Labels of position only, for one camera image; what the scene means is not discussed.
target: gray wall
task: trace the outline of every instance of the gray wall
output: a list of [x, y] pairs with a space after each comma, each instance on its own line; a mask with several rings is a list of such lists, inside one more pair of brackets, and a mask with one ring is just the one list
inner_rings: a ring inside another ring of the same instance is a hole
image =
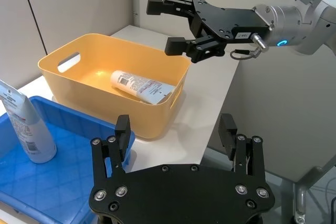
[[[132, 0], [30, 0], [48, 53], [86, 33], [111, 35], [133, 21]], [[0, 0], [0, 79], [20, 87], [45, 56], [27, 0]]]
[[[258, 3], [277, 5], [292, 0], [207, 1], [223, 7], [252, 8]], [[185, 19], [148, 16], [146, 4], [147, 0], [134, 1], [141, 27], [192, 37]], [[323, 166], [336, 152], [334, 80], [336, 57], [326, 47], [313, 56], [273, 48], [239, 65], [222, 110], [234, 114], [241, 132], [265, 139], [269, 171], [297, 181], [312, 166]]]

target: bolt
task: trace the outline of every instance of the bolt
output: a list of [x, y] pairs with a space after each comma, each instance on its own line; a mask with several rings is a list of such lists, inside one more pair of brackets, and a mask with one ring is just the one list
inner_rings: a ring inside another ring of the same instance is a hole
[[98, 192], [96, 192], [96, 194], [94, 195], [94, 199], [97, 201], [101, 201], [106, 197], [106, 192], [104, 190], [100, 190]]
[[296, 221], [299, 224], [305, 224], [306, 223], [304, 217], [301, 217], [301, 216], [299, 216], [298, 218], [296, 218]]
[[260, 142], [261, 142], [261, 139], [258, 138], [258, 137], [254, 137], [254, 138], [253, 138], [253, 141], [256, 142], [256, 143], [260, 143]]
[[192, 172], [196, 172], [196, 171], [198, 171], [198, 166], [196, 166], [196, 165], [192, 165], [192, 166], [190, 167], [190, 170], [191, 170]]
[[161, 167], [161, 170], [162, 170], [163, 172], [168, 172], [169, 167], [166, 166], [166, 165], [164, 165], [164, 166]]
[[117, 195], [118, 197], [123, 197], [126, 195], [126, 193], [127, 193], [127, 187], [125, 186], [121, 186], [115, 191], [115, 195]]
[[237, 193], [239, 193], [241, 195], [247, 194], [247, 188], [243, 185], [237, 185], [236, 186], [236, 191], [237, 191]]
[[252, 200], [246, 201], [246, 205], [247, 205], [248, 208], [251, 208], [251, 209], [256, 208], [256, 204]]
[[266, 191], [266, 190], [263, 189], [263, 188], [258, 188], [258, 189], [257, 189], [257, 195], [258, 195], [260, 198], [268, 198], [268, 197], [269, 197], [268, 191]]
[[111, 212], [117, 211], [118, 208], [119, 208], [118, 202], [114, 201], [114, 202], [111, 203], [111, 205], [110, 205], [110, 211]]
[[112, 136], [112, 137], [109, 137], [109, 139], [107, 141], [109, 141], [110, 143], [113, 143], [115, 141], [115, 139], [116, 138], [114, 136]]
[[92, 140], [92, 144], [99, 144], [99, 142], [100, 142], [99, 138]]
[[245, 137], [242, 136], [242, 135], [237, 136], [237, 138], [238, 138], [239, 140], [245, 140]]

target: robotic arm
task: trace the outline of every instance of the robotic arm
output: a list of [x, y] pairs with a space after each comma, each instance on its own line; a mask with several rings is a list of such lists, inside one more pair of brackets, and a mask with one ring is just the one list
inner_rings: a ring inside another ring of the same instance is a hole
[[165, 52], [185, 52], [193, 63], [223, 56], [227, 44], [242, 43], [252, 43], [256, 49], [236, 49], [232, 58], [257, 58], [270, 46], [293, 46], [296, 52], [311, 55], [325, 44], [336, 54], [336, 0], [295, 0], [292, 5], [252, 9], [219, 8], [206, 0], [148, 0], [147, 14], [161, 13], [188, 19], [195, 39], [171, 37]]

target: black metal plate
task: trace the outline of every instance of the black metal plate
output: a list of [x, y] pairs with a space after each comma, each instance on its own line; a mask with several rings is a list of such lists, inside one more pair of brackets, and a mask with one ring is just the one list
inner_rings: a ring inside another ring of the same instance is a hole
[[264, 38], [269, 32], [267, 24], [252, 9], [219, 8], [205, 0], [193, 0], [196, 14], [204, 26], [228, 43], [250, 43], [247, 39], [235, 39], [237, 33], [258, 33]]
[[[269, 186], [259, 178], [249, 175], [197, 165], [167, 165], [152, 167], [95, 183], [89, 204], [99, 215], [109, 216], [122, 224], [242, 224], [251, 217], [268, 211], [275, 203]], [[247, 187], [247, 194], [240, 195], [235, 187]], [[124, 197], [116, 196], [116, 189], [126, 186]], [[269, 198], [257, 196], [262, 187], [270, 192]], [[99, 190], [107, 192], [102, 201], [94, 200]], [[252, 200], [255, 209], [246, 206]], [[119, 209], [110, 211], [112, 202]]]

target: tube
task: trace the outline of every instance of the tube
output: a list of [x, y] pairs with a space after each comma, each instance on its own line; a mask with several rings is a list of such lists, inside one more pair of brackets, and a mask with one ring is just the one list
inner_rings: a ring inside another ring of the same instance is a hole
[[37, 164], [51, 160], [56, 144], [28, 97], [0, 80], [0, 100], [30, 160]]
[[150, 104], [164, 102], [175, 88], [172, 85], [121, 70], [112, 73], [111, 83], [114, 87]]

